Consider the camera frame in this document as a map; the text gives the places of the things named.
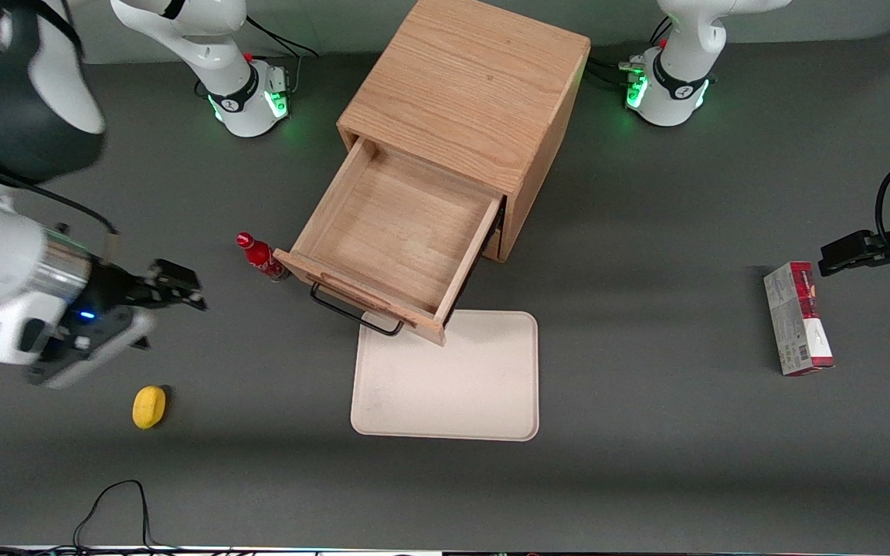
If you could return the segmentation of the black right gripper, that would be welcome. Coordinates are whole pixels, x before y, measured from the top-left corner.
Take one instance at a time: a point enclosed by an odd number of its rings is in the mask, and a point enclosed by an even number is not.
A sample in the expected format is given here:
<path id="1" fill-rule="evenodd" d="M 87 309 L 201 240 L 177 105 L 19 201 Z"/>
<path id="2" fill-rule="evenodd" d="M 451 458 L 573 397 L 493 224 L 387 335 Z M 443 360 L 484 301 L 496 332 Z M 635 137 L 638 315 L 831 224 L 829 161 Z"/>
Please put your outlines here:
<path id="1" fill-rule="evenodd" d="M 77 339 L 85 337 L 91 346 L 100 346 L 124 337 L 130 346 L 148 346 L 148 332 L 131 331 L 137 316 L 134 293 L 137 276 L 101 258 L 91 258 L 86 286 L 65 312 L 65 334 Z M 195 271 L 166 259 L 155 259 L 149 267 L 152 309 L 186 305 L 205 312 L 208 304 L 200 290 Z"/>

